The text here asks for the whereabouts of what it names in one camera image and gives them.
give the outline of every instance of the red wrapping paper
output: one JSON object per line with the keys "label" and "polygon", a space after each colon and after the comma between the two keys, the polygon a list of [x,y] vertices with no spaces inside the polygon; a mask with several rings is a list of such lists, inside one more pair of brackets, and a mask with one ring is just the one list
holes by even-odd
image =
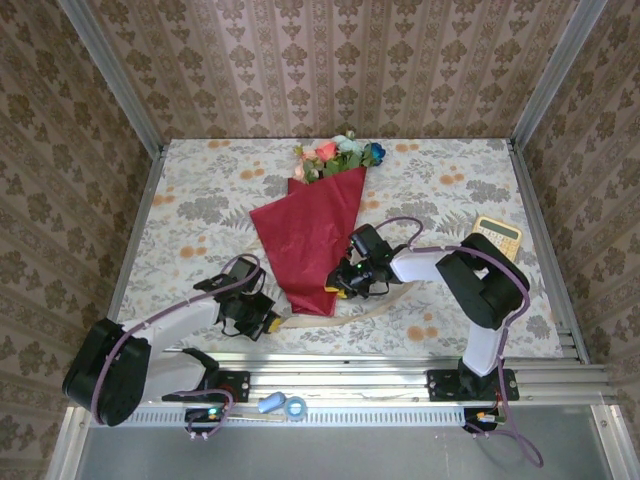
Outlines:
{"label": "red wrapping paper", "polygon": [[333,315],[336,294],[324,285],[354,230],[366,171],[359,167],[310,185],[289,179],[289,195],[249,212],[294,313]]}

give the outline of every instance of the pink flower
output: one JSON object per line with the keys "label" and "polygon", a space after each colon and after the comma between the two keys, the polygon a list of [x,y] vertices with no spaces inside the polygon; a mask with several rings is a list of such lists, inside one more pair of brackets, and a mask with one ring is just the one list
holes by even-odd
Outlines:
{"label": "pink flower", "polygon": [[336,151],[336,142],[328,142],[316,148],[316,155],[318,155],[318,158],[323,162],[328,162],[336,156]]}
{"label": "pink flower", "polygon": [[306,152],[302,152],[300,158],[304,162],[305,160],[315,160],[316,158],[318,158],[318,155],[316,155],[315,150],[307,150]]}
{"label": "pink flower", "polygon": [[304,168],[302,165],[298,165],[296,169],[293,171],[293,178],[302,182],[304,180]]}

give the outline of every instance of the bouquet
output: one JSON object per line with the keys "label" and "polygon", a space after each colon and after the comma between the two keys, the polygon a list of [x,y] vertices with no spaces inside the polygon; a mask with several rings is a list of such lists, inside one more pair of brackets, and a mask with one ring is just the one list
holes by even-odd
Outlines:
{"label": "bouquet", "polygon": [[273,274],[294,313],[333,315],[324,290],[353,232],[367,167],[382,163],[379,143],[359,145],[353,132],[310,150],[296,147],[289,194],[250,212]]}

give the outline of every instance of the metal bracket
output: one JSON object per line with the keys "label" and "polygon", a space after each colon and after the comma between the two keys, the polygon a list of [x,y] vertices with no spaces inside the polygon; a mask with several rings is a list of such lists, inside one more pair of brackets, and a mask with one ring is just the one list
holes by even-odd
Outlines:
{"label": "metal bracket", "polygon": [[[513,370],[505,369],[504,379],[507,390],[507,400],[519,400],[520,392],[518,391],[516,375]],[[460,373],[457,369],[428,370],[427,389],[429,390],[430,402],[493,402],[496,399],[496,392],[500,391],[500,383],[496,375],[494,378],[489,379],[482,392],[474,397],[462,387],[460,383]]]}

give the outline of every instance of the blue flower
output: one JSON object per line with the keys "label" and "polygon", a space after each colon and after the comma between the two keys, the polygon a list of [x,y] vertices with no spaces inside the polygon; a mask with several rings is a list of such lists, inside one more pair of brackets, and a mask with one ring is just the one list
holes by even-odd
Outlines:
{"label": "blue flower", "polygon": [[382,159],[384,158],[385,154],[387,152],[385,151],[384,148],[382,148],[382,145],[380,145],[379,143],[372,143],[371,144],[371,155],[373,155],[373,166],[377,167],[378,165],[380,165],[382,163]]}

